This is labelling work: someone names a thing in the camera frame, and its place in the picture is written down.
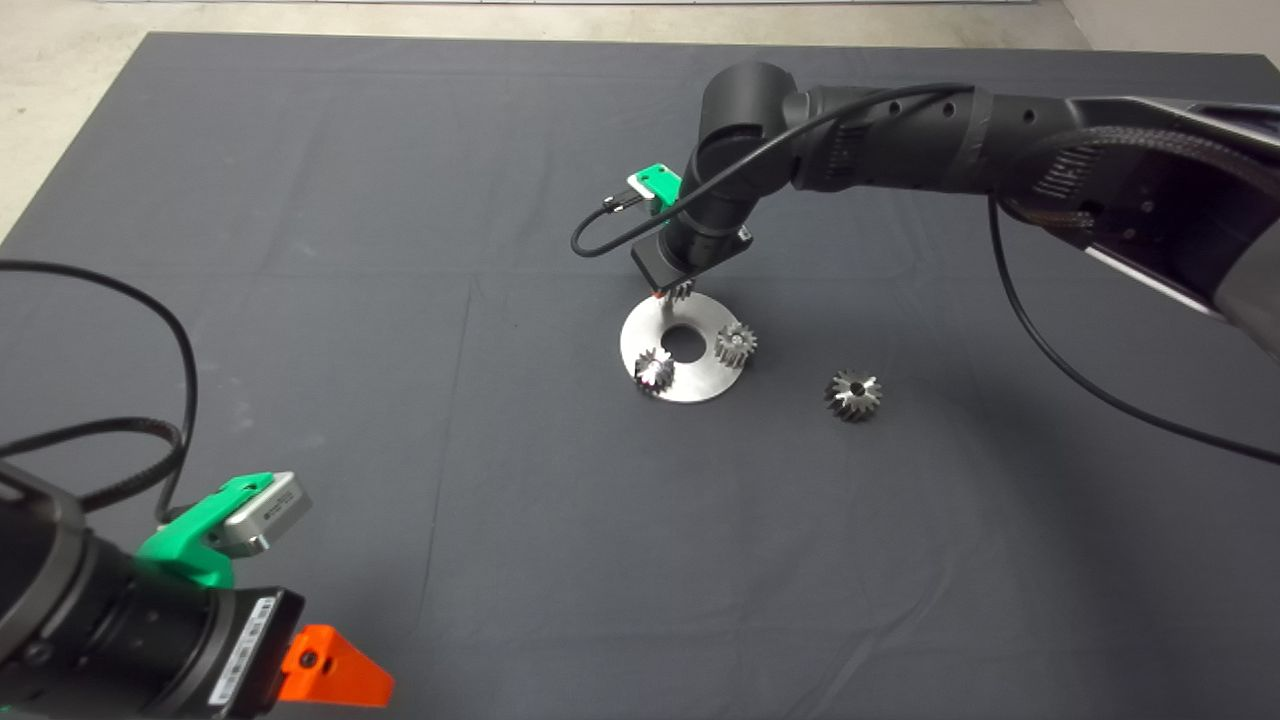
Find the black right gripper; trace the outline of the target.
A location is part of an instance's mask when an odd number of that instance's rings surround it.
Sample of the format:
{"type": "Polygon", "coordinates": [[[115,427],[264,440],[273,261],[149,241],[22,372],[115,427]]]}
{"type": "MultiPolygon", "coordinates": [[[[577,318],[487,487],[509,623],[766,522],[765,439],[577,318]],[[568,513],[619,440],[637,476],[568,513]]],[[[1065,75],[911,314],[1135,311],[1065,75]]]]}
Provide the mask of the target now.
{"type": "Polygon", "coordinates": [[[705,272],[745,252],[753,246],[746,227],[730,234],[705,234],[686,225],[663,228],[643,236],[630,249],[657,302],[677,284],[695,279],[705,272]]]}

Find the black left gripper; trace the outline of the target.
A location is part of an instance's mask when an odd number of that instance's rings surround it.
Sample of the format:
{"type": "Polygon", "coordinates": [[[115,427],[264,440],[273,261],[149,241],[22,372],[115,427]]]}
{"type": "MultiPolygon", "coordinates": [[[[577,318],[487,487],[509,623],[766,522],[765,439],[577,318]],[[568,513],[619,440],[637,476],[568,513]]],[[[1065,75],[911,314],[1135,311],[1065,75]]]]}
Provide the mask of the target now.
{"type": "Polygon", "coordinates": [[[294,635],[305,598],[283,587],[216,589],[195,665],[193,719],[259,719],[283,703],[384,708],[396,679],[334,626],[294,635]]]}

